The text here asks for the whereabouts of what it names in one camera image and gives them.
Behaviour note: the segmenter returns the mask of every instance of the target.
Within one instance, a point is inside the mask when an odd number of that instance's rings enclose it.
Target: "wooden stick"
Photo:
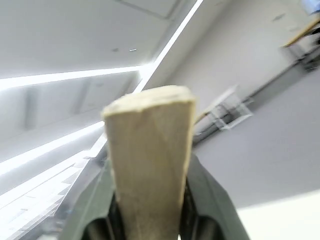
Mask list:
[[[111,103],[103,116],[127,240],[176,240],[195,98],[163,86]]]

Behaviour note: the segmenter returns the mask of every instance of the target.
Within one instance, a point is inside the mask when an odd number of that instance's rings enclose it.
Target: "white wall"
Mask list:
[[[167,84],[188,86],[198,111],[236,84],[246,97],[292,63],[280,47],[309,21],[301,19],[280,0],[235,0]]]

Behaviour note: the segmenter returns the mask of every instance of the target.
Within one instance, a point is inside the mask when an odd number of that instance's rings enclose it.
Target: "ceiling light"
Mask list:
[[[24,183],[16,186],[15,188],[7,191],[6,193],[0,195],[0,209],[10,204],[14,200],[20,198],[31,190],[35,189],[39,185],[58,175],[65,169],[71,167],[75,164],[79,159],[82,159],[86,156],[86,151],[81,151],[72,157],[58,163],[57,165],[45,170],[44,172],[34,176],[33,178],[25,181]]]
[[[30,86],[43,83],[58,82],[69,79],[80,79],[87,77],[96,77],[109,74],[121,74],[139,71],[142,66],[127,66],[98,70],[71,71],[62,73],[50,73],[33,76],[18,76],[0,79],[0,91],[15,87]]]
[[[156,71],[156,69],[159,67],[160,63],[162,62],[162,60],[165,58],[165,56],[167,55],[167,53],[169,52],[169,50],[171,49],[171,47],[174,45],[174,43],[176,42],[176,40],[178,39],[178,37],[180,36],[180,34],[182,33],[182,31],[185,29],[186,25],[188,24],[188,22],[190,21],[190,19],[192,18],[192,16],[195,14],[195,12],[197,11],[197,9],[200,7],[200,5],[202,4],[204,0],[197,0],[195,2],[195,4],[193,5],[193,7],[191,8],[191,10],[189,11],[189,13],[186,15],[186,17],[183,19],[183,21],[181,22],[181,24],[179,25],[179,27],[177,28],[177,30],[174,32],[174,34],[172,35],[172,37],[170,38],[170,40],[168,41],[168,43],[165,45],[165,47],[163,48],[163,50],[160,52],[159,56],[156,58],[156,60],[154,61],[154,63],[151,65],[151,67],[149,68],[149,70],[147,71],[147,73],[144,74],[144,77],[142,78],[142,80],[139,82],[138,86],[134,89],[134,93],[140,93],[144,87],[147,85],[147,83],[149,82],[151,76],[154,74],[154,72]]]
[[[44,145],[38,146],[34,149],[26,151],[18,156],[12,157],[6,161],[0,163],[0,176],[10,172],[13,169],[20,167],[23,164],[26,164],[35,158],[38,158],[52,150],[55,150],[65,144],[71,143],[83,136],[86,136],[94,131],[102,128],[104,126],[104,122],[100,121],[93,125],[87,126],[81,130],[73,132],[69,135],[63,136],[51,142],[48,142]]]

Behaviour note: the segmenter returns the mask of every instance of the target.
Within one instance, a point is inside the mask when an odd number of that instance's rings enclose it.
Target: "ceiling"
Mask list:
[[[195,2],[6,0],[0,9],[0,79],[152,62]],[[203,1],[147,88],[164,84],[222,11],[220,2]],[[132,92],[140,79],[139,72],[127,72],[0,91],[0,162],[101,121],[102,108]],[[90,148],[99,134],[45,159],[62,161]]]

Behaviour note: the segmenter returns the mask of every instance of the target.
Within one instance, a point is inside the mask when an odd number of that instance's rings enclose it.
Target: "gray floor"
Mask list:
[[[299,74],[281,76],[253,117],[194,150],[238,208],[320,189],[320,70]]]

